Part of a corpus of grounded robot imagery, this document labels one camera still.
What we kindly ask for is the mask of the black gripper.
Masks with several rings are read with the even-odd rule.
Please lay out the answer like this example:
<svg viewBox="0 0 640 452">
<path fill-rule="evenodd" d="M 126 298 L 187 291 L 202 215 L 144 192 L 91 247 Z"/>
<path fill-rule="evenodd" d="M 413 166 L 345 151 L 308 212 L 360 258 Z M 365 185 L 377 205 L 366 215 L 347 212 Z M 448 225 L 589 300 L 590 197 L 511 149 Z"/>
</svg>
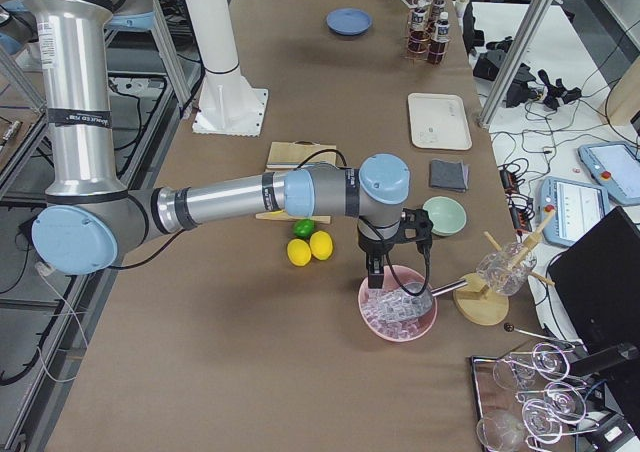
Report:
<svg viewBox="0 0 640 452">
<path fill-rule="evenodd" d="M 424 257 L 427 270 L 431 266 L 432 221 L 423 209 L 403 209 L 400 220 L 383 227 L 373 225 L 366 217 L 358 221 L 358 246 L 365 253 L 367 285 L 382 288 L 384 285 L 384 260 L 398 244 L 414 243 Z"/>
</svg>

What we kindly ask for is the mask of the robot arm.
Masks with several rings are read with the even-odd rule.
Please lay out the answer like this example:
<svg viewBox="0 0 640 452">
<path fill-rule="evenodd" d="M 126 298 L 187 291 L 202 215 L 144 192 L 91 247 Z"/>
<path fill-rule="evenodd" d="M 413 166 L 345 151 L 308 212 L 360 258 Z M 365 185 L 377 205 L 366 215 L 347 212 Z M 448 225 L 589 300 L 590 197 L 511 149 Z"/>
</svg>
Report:
<svg viewBox="0 0 640 452">
<path fill-rule="evenodd" d="M 39 39 L 55 178 L 32 226 L 38 254 L 59 271 L 85 275 L 113 268 L 160 235 L 260 212 L 358 221 L 368 282 L 382 285 L 389 253 L 413 242 L 428 255 L 432 224 L 405 207 L 410 171 L 376 154 L 357 169 L 328 164 L 265 172 L 202 188 L 130 190 L 116 173 L 104 32 L 151 29 L 154 0 L 22 0 Z"/>
</svg>

